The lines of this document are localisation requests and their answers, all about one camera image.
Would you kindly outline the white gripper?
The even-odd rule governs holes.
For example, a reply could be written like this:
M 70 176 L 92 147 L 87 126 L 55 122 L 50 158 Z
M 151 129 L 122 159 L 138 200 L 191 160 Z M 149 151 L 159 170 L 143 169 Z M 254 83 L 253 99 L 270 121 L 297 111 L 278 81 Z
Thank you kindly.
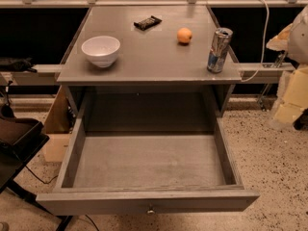
M 266 47 L 273 51 L 287 51 L 290 31 L 293 24 L 286 26 L 271 38 Z M 308 65 L 301 64 L 293 72 L 284 71 L 280 77 L 277 99 L 269 118 L 273 129 L 291 127 L 308 109 Z

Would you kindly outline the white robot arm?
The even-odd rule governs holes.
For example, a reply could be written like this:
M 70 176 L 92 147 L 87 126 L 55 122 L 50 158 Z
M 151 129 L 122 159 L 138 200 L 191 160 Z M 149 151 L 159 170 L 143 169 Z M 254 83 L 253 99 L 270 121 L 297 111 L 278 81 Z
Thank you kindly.
M 308 6 L 266 45 L 270 50 L 284 51 L 298 63 L 292 73 L 283 73 L 278 98 L 271 110 L 269 124 L 275 129 L 292 126 L 308 109 Z

